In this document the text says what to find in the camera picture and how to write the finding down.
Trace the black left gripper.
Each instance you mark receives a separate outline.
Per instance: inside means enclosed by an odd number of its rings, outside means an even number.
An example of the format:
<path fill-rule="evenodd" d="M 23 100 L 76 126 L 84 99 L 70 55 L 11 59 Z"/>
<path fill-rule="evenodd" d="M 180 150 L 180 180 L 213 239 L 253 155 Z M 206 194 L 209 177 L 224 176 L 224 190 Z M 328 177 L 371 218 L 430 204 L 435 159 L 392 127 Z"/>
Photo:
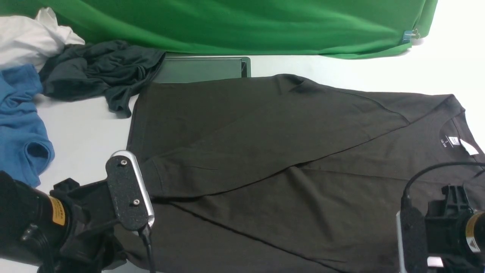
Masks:
<path fill-rule="evenodd" d="M 50 196 L 66 210 L 67 232 L 54 256 L 56 273 L 100 273 L 127 262 L 114 235 L 118 223 L 107 181 L 80 185 L 68 178 Z"/>

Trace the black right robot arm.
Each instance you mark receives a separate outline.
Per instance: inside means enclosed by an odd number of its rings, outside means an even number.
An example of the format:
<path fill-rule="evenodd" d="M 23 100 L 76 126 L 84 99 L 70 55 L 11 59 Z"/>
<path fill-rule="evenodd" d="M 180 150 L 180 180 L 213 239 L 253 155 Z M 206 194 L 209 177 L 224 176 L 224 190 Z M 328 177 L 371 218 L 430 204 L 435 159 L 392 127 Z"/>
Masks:
<path fill-rule="evenodd" d="M 428 203 L 425 216 L 428 254 L 442 267 L 431 273 L 483 273 L 485 266 L 485 213 L 468 200 L 463 185 L 441 189 L 443 199 Z"/>

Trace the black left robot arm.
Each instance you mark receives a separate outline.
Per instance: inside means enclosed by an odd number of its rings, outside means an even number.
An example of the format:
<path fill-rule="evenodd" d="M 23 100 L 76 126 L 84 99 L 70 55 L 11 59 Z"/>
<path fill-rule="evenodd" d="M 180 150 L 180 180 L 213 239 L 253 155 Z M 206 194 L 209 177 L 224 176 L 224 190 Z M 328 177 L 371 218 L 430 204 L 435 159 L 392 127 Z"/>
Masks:
<path fill-rule="evenodd" d="M 67 194 L 67 179 L 50 194 L 1 172 L 1 258 L 39 273 L 100 273 L 126 263 L 110 226 L 95 220 Z"/>

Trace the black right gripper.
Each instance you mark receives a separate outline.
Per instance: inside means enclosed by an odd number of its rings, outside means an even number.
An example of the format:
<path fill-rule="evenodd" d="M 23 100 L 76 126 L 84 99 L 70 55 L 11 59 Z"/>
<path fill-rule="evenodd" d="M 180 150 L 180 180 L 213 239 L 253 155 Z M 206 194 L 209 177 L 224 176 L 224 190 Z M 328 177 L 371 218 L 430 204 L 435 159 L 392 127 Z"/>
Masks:
<path fill-rule="evenodd" d="M 430 201 L 426 214 L 429 256 L 442 267 L 430 273 L 483 273 L 485 265 L 485 215 L 472 208 L 463 185 L 447 185 L 443 200 Z"/>

